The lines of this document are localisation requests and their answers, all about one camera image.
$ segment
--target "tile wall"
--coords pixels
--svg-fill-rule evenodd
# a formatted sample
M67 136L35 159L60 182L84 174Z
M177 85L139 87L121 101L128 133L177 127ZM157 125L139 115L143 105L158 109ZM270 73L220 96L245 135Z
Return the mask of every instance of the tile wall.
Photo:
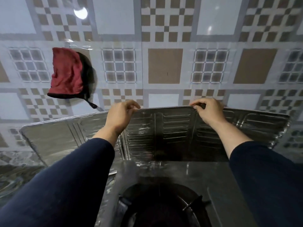
M303 162L303 0L0 0L0 165L40 164L19 129L95 112L48 97L52 48L83 53L104 110L214 97L289 114L276 151Z

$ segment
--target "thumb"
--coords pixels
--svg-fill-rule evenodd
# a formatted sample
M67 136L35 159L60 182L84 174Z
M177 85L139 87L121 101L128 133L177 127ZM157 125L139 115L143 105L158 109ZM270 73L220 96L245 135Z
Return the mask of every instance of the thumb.
M127 113L128 113L129 116L132 116L135 112L136 112L136 109L131 108L131 109L128 110Z
M202 118L202 115L204 113L204 109L198 105L194 106L194 109L197 110L197 112L199 113L199 116Z

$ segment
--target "finger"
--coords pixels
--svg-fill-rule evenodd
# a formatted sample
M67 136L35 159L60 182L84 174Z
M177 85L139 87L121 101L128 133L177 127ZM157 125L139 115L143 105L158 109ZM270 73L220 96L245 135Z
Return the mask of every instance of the finger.
M134 100L128 100L128 101L126 101L126 106L127 106L127 108L130 108L130 106L131 105L133 105L133 106L135 106L136 108L141 108L140 107L140 105L136 102L136 101L134 101Z
M137 109L132 108L132 109L129 109L127 113L129 116L132 116L136 111L137 111Z
M200 106L195 105L194 109L197 110L197 112L199 113L200 117L202 117L203 111L204 109Z
M196 99L194 101L192 101L189 105L193 106L193 105L197 105L197 104L200 104L200 103L209 103L210 100L212 100L211 98L201 98L201 99Z

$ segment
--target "person's right hand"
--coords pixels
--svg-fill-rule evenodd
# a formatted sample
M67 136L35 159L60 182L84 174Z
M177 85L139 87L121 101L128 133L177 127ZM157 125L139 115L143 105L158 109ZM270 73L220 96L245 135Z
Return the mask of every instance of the person's right hand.
M206 104L205 109L198 106L200 103ZM212 128L219 126L222 122L227 122L223 114L223 105L214 98L196 99L189 105L193 106L203 121Z

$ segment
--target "checkered tile pattern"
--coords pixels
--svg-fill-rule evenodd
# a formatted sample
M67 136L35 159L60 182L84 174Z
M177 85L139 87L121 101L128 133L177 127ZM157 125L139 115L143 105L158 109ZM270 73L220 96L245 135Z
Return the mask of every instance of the checkered tile pattern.
M280 84L298 84L303 83L303 50L293 49L283 68L278 83Z
M129 99L143 107L143 89L102 89L104 109L109 110L114 103L125 102Z
M195 0L141 0L142 41L189 42Z
M303 0L249 0L241 42L288 41Z
M87 8L87 0L33 0L33 3L45 40L93 40L89 17L81 20L74 14L74 9Z
M50 82L43 53L38 48L9 48L9 54L23 82Z
M259 110L293 116L303 103L303 90L269 89L262 99Z
M47 88L19 88L33 122L69 117L64 99L47 96Z
M225 71L229 51L227 49L197 49L192 67L191 82L220 83Z
M11 127L9 132L14 136L18 146L28 146L28 143L24 140L23 136L19 132L19 128Z
M102 49L105 80L108 83L136 83L135 49Z
M183 95L183 104L182 105L189 105L189 102L199 99L201 97L206 98L215 98L218 101L222 102L225 95L225 90L212 90L212 89L185 89Z
M303 149L303 130L293 130L291 132L291 137L284 144L284 147Z

